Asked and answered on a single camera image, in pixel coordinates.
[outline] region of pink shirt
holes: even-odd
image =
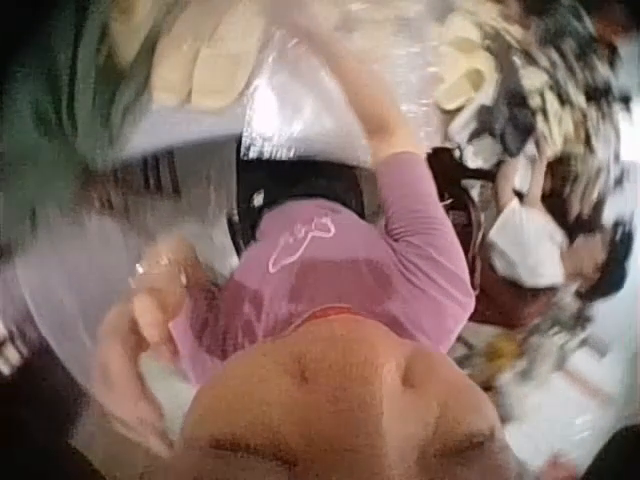
[[[194,383],[326,306],[348,306],[429,348],[451,347],[475,296],[431,172],[403,152],[385,160],[377,178],[382,228],[326,200],[288,202],[264,216],[219,294],[192,292],[171,330]]]

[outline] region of eyebrow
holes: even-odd
[[[491,445],[497,437],[497,430],[476,431],[466,434],[452,445],[446,445],[442,449],[438,449],[436,455],[442,457],[453,457],[476,452]]]
[[[252,457],[260,458],[267,462],[276,462],[287,467],[295,466],[291,458],[285,458],[284,455],[279,455],[275,452],[264,452],[262,450],[259,450],[255,446],[240,442],[238,440],[210,438],[207,441],[207,447],[211,450],[249,455]]]

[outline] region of print on shirt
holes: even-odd
[[[287,232],[278,242],[273,255],[269,259],[269,273],[276,273],[300,258],[313,238],[331,238],[336,228],[330,217],[316,217],[311,224],[297,223],[293,231]]]

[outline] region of woman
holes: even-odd
[[[543,193],[550,194],[555,183],[547,175],[549,156],[535,160],[529,189],[521,199],[514,185],[522,161],[507,160],[496,176],[498,218],[487,237],[495,270],[526,288],[572,285],[589,301],[618,292],[627,276],[631,228],[616,223],[570,238],[543,203]]]
[[[362,124],[384,229],[336,201],[291,200],[264,214],[219,292],[187,244],[161,242],[105,319],[99,397],[130,436],[172,454],[168,478],[512,478],[493,405],[445,353],[474,293],[424,149],[380,77],[282,5],[274,18]],[[201,385],[174,451],[137,369],[150,344]]]

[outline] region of sleeve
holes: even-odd
[[[169,330],[178,349],[183,370],[191,383],[201,386],[220,370],[222,362],[209,355],[195,338],[192,328],[192,316],[195,312],[193,302],[187,300],[182,312],[169,324]]]
[[[412,152],[393,154],[377,170],[385,235],[402,274],[438,318],[418,336],[447,350],[475,307],[462,246],[440,204],[426,160]]]

